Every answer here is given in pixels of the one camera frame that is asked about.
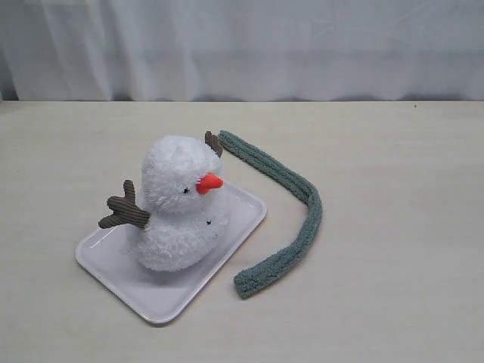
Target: white sheer fabric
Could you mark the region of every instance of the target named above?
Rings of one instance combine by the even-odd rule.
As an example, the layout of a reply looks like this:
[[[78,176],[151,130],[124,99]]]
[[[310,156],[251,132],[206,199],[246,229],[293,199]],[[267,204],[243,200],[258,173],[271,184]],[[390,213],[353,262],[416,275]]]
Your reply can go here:
[[[4,98],[484,99],[482,0],[0,4]]]

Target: green knitted scarf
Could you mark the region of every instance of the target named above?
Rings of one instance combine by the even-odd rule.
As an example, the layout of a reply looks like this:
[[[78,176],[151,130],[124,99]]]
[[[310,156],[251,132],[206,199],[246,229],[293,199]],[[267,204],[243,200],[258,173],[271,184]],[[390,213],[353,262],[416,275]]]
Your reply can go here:
[[[219,140],[229,153],[274,179],[309,208],[308,216],[293,243],[234,277],[237,293],[246,299],[280,280],[304,257],[318,233],[323,207],[313,184],[264,151],[227,131],[219,133]]]

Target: table surface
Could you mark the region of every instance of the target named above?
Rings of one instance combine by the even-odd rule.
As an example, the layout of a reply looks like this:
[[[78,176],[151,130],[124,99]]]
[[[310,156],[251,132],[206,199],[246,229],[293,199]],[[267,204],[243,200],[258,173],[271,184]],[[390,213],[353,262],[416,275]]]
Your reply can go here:
[[[151,327],[80,268],[106,198],[165,134],[226,129],[304,175],[324,220],[282,281],[233,277],[295,238],[306,208],[224,154],[268,215],[172,324]],[[484,361],[484,103],[0,104],[0,359]]]

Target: white rectangular tray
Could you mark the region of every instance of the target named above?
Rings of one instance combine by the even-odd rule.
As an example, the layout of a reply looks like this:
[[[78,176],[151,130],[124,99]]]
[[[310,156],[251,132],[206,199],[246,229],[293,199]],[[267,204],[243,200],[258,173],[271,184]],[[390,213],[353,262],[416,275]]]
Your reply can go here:
[[[155,272],[129,254],[127,228],[98,229],[76,248],[76,260],[108,290],[151,324],[176,318],[265,218],[258,197],[230,182],[231,219],[226,235],[208,256],[183,271]]]

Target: snowman body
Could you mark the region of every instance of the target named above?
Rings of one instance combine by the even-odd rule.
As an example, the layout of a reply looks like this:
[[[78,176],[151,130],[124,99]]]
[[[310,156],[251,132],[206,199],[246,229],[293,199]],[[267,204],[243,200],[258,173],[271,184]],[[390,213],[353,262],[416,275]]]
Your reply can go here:
[[[223,186],[201,185],[221,173],[220,157],[197,139],[167,136],[149,150],[138,204],[150,218],[132,245],[145,268],[178,271],[216,247],[228,226],[228,196]]]

